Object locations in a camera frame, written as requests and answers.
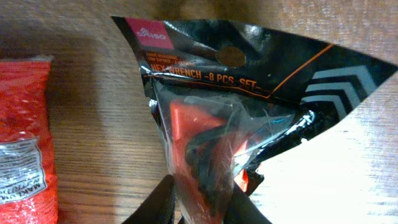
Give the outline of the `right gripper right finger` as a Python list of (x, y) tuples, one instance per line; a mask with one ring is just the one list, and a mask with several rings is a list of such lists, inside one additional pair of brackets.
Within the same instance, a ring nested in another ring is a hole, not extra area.
[(233, 194), (225, 213), (223, 223), (272, 224), (237, 184), (234, 184)]

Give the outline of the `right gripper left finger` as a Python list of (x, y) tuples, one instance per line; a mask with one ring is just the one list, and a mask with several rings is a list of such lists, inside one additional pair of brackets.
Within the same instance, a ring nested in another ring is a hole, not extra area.
[(166, 175), (123, 224), (171, 224), (175, 213), (175, 179)]

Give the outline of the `silver foil snack packet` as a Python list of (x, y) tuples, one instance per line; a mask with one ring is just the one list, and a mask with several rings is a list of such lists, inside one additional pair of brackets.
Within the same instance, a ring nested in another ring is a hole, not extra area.
[(234, 184), (330, 129), (397, 65), (297, 34), (231, 20), (113, 16), (137, 59), (164, 142), (182, 223), (223, 223)]

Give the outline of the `red snack bag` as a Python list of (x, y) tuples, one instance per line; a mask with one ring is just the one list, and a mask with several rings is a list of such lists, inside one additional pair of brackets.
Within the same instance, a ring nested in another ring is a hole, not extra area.
[(1, 223), (57, 223), (45, 90), (53, 58), (1, 61)]

